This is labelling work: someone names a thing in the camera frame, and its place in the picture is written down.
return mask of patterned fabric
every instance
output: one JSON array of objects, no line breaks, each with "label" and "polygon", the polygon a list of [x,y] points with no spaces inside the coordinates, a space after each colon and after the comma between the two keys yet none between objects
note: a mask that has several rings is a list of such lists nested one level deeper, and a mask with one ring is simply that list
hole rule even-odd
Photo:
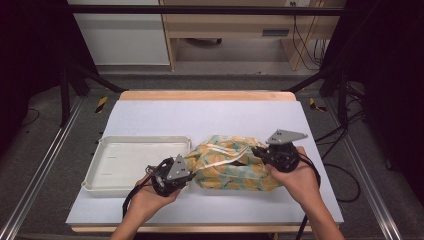
[{"label": "patterned fabric", "polygon": [[184,160],[202,188],[270,191],[281,186],[253,155],[255,146],[267,147],[255,138],[215,135]]}]

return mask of table surface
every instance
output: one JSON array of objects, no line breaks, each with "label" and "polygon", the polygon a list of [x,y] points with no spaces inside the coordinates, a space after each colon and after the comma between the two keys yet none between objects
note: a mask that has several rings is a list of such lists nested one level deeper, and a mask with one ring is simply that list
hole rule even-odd
[{"label": "table surface", "polygon": [[[264,143],[276,129],[308,135],[294,144],[304,146],[316,165],[324,202],[335,221],[342,223],[302,106],[292,93],[129,91],[117,101],[103,137],[188,136],[195,147],[214,134],[256,137]],[[123,200],[93,197],[81,189],[66,222],[78,232],[111,232],[121,221]],[[192,181],[177,201],[162,208],[139,231],[297,231],[303,216],[284,187],[271,192],[211,190]]]}]

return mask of plastic tray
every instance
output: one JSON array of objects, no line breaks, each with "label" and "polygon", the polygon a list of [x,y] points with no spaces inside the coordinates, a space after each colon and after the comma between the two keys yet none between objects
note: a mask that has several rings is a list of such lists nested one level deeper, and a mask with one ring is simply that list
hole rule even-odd
[{"label": "plastic tray", "polygon": [[81,186],[98,197],[126,197],[146,174],[148,165],[185,156],[191,141],[185,136],[108,136],[99,140]]}]

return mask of forearm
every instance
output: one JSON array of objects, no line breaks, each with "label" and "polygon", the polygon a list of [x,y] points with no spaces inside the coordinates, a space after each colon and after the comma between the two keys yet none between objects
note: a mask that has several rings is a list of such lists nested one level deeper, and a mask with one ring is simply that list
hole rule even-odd
[{"label": "forearm", "polygon": [[145,217],[135,216],[128,212],[125,218],[116,228],[111,236],[111,240],[132,240],[137,233],[138,228],[145,222]]},{"label": "forearm", "polygon": [[308,216],[316,239],[344,239],[343,234],[322,200],[317,200],[313,205],[303,205],[302,208],[306,216]]}]

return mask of wooden table edge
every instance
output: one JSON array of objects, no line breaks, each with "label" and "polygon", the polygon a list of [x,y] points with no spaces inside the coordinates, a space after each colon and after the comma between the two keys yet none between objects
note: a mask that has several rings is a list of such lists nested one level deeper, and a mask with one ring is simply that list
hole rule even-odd
[{"label": "wooden table edge", "polygon": [[[114,232],[117,226],[102,225],[71,225],[74,232]],[[274,233],[274,232],[298,232],[297,225],[184,225],[184,226],[142,226],[138,232],[156,233]],[[310,226],[306,226],[304,232],[312,232]]]},{"label": "wooden table edge", "polygon": [[125,91],[119,100],[243,100],[296,101],[292,92],[282,91]]}]

